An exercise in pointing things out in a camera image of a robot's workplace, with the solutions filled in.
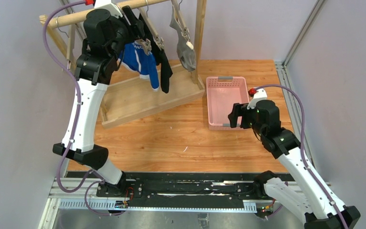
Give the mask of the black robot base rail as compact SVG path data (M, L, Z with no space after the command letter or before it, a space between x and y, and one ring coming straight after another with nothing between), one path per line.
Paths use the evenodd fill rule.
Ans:
M270 203L259 185L258 173L150 173L128 172L124 191L98 184L90 198L125 200L129 209L222 209L245 208L245 201Z

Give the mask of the wooden clip hanger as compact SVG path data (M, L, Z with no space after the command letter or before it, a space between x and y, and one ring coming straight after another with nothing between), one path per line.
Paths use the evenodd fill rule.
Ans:
M142 38L142 39L138 39L138 40L135 40L137 41L143 48L144 52L146 55L149 55L149 52L152 50L152 47L151 47L151 42L149 39L145 38Z

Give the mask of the blue white underwear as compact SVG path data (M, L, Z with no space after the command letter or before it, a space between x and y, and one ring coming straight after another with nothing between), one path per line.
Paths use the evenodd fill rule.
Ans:
M145 53L143 47L136 42L128 43L121 53L122 65L130 71L138 72L139 78L149 80L153 91L158 91L160 82L154 55Z

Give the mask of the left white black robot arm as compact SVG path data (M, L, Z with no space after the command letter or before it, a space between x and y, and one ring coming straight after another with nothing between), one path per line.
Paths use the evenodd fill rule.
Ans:
M131 7L114 6L90 11L83 23L87 37L72 78L75 100L67 132L53 152L89 167L103 180L102 188L114 195L126 192L126 174L109 159L107 148L94 143L99 109L112 74L120 67L125 46L144 36L143 23Z

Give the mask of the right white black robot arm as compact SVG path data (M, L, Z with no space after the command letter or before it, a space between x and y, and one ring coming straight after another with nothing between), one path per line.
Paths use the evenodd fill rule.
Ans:
M253 108L235 103L228 119L231 127L251 128L302 191L302 194L297 193L268 170L254 180L259 196L277 200L298 217L305 229L353 229L356 226L360 212L355 206L347 206L320 177L294 133L281 126L280 111L273 101L258 101Z

